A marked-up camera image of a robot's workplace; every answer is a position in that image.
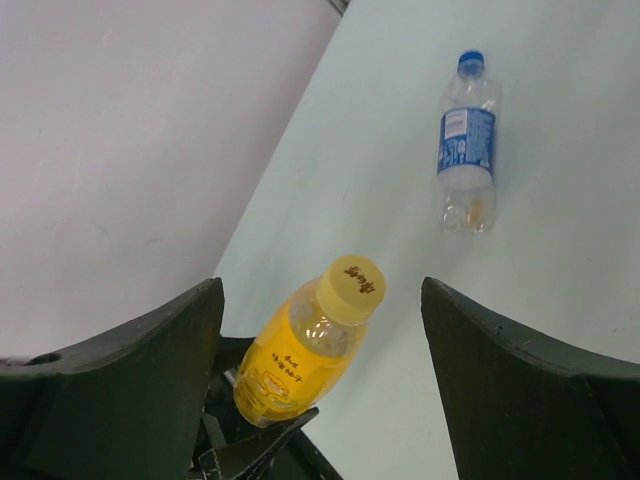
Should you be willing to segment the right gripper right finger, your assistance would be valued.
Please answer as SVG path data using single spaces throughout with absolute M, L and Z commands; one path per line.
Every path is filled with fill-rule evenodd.
M 427 277 L 421 315 L 461 479 L 636 479 L 639 366 Z

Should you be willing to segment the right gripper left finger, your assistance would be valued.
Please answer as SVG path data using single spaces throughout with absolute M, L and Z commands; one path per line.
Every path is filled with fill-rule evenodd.
M 1 370 L 5 479 L 183 479 L 216 355 L 219 279 Z

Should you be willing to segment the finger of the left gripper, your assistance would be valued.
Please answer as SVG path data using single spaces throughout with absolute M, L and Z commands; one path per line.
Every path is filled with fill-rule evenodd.
M 260 429 L 239 442 L 212 447 L 197 457 L 202 479 L 260 479 L 277 454 L 319 414 L 312 407 L 294 419 Z

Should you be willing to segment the yellow juice bottle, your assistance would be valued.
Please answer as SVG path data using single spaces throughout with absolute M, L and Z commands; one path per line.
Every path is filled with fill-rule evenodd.
M 373 261 L 346 255 L 291 294 L 238 368 L 233 395 L 244 419 L 265 428 L 323 398 L 360 350 L 385 293 Z

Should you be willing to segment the clear water bottle blue label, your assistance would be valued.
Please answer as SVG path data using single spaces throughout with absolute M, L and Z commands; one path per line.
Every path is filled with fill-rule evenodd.
M 484 55 L 463 52 L 440 100 L 436 181 L 444 230 L 480 234 L 495 224 L 499 102 Z

